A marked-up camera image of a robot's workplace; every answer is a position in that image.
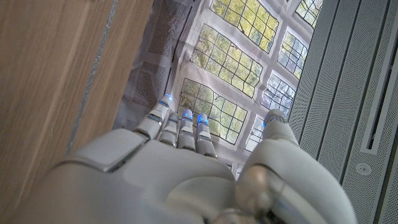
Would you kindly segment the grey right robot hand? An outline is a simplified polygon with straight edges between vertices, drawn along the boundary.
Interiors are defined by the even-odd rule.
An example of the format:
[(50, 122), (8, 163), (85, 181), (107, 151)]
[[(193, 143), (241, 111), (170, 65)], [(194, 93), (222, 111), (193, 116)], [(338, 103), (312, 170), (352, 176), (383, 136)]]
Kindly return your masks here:
[(208, 118), (164, 95), (133, 131), (115, 129), (54, 165), (9, 223), (356, 223), (339, 182), (303, 151), (283, 112), (235, 176)]

